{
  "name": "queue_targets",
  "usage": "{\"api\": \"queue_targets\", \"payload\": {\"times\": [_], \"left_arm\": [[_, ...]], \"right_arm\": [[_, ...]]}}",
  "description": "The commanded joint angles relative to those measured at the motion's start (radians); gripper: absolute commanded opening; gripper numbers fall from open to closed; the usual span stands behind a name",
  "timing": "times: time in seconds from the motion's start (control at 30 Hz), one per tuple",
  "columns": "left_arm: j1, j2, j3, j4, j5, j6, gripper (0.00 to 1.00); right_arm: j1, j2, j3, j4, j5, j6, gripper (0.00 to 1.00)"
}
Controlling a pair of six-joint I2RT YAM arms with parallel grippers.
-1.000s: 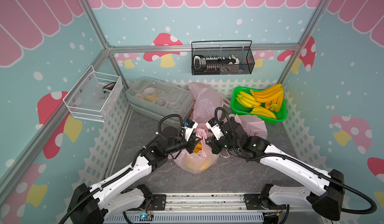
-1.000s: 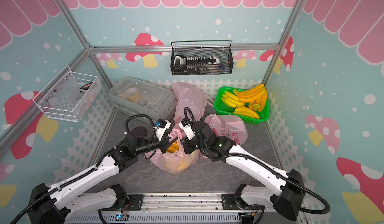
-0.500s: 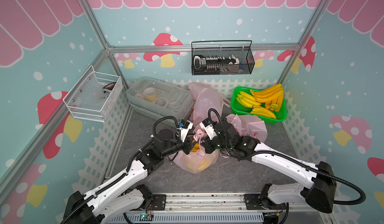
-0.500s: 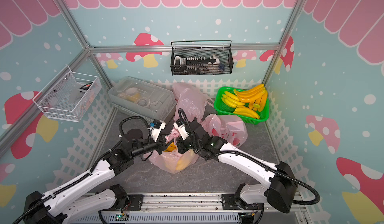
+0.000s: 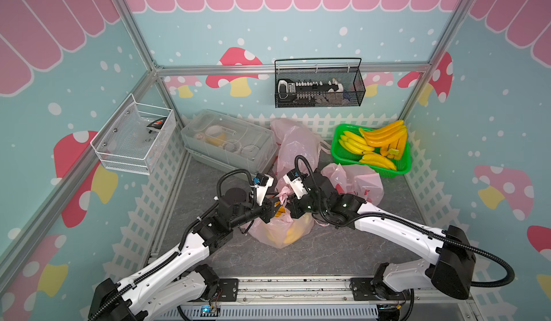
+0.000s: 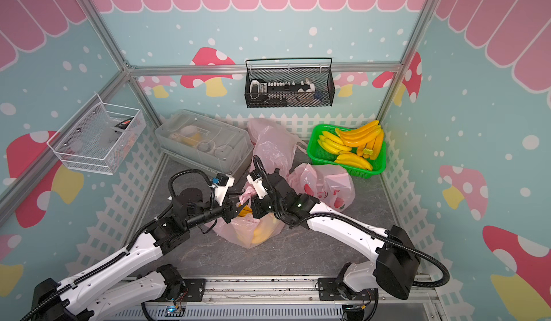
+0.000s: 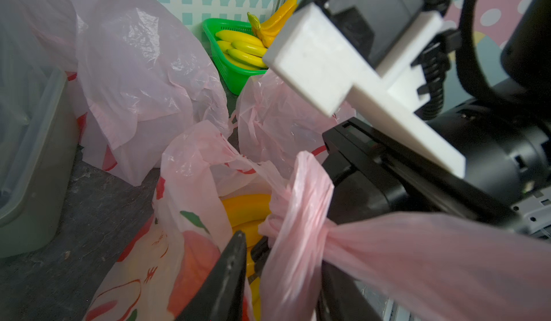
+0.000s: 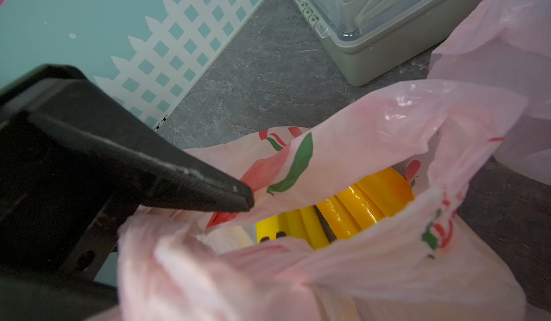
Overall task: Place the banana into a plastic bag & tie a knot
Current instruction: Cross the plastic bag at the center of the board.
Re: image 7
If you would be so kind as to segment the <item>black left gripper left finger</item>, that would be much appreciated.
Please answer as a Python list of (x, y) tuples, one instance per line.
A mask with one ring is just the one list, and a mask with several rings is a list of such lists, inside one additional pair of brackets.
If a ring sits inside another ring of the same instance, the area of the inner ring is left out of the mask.
[(246, 281), (246, 238), (237, 231), (178, 320), (242, 320)]

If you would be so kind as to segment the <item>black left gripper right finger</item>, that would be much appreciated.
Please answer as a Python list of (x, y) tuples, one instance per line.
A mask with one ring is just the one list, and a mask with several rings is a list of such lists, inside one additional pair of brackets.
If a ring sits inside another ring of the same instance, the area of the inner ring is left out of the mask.
[(322, 321), (382, 320), (364, 298), (354, 279), (327, 262), (321, 266), (321, 292), (316, 316), (317, 320)]

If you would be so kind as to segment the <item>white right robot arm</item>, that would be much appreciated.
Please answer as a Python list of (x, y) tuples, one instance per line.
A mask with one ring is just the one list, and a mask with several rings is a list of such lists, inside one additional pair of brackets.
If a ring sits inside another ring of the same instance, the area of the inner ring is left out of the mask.
[(335, 190), (328, 217), (351, 223), (399, 211), (433, 211), (550, 240), (550, 0), (518, 7), (502, 50), (507, 78), (489, 84), (474, 44), (476, 5), (457, 30), (420, 54), (432, 95), (443, 91), (447, 53), (470, 99), (426, 123), (466, 157), (458, 178), (356, 118), (324, 133)]

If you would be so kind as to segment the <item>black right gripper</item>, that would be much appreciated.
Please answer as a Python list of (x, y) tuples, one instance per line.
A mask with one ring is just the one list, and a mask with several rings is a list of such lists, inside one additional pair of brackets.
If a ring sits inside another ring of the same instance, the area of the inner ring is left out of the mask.
[(363, 221), (394, 212), (440, 212), (470, 221), (550, 238), (550, 188), (512, 201), (468, 182), (351, 118), (323, 134), (323, 164), (335, 185), (331, 221)]

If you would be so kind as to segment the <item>pink plastic bag front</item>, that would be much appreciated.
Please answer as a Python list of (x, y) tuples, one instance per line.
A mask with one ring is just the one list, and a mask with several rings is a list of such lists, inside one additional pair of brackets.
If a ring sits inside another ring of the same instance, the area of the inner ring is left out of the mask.
[(550, 245), (443, 213), (390, 213), (337, 225), (334, 186), (309, 152), (290, 180), (242, 156), (209, 121), (162, 155), (154, 215), (98, 288), (87, 320), (174, 320), (232, 236), (224, 202), (265, 191), (271, 253), (263, 320), (311, 320), (321, 265), (333, 264), (422, 320), (549, 320)]

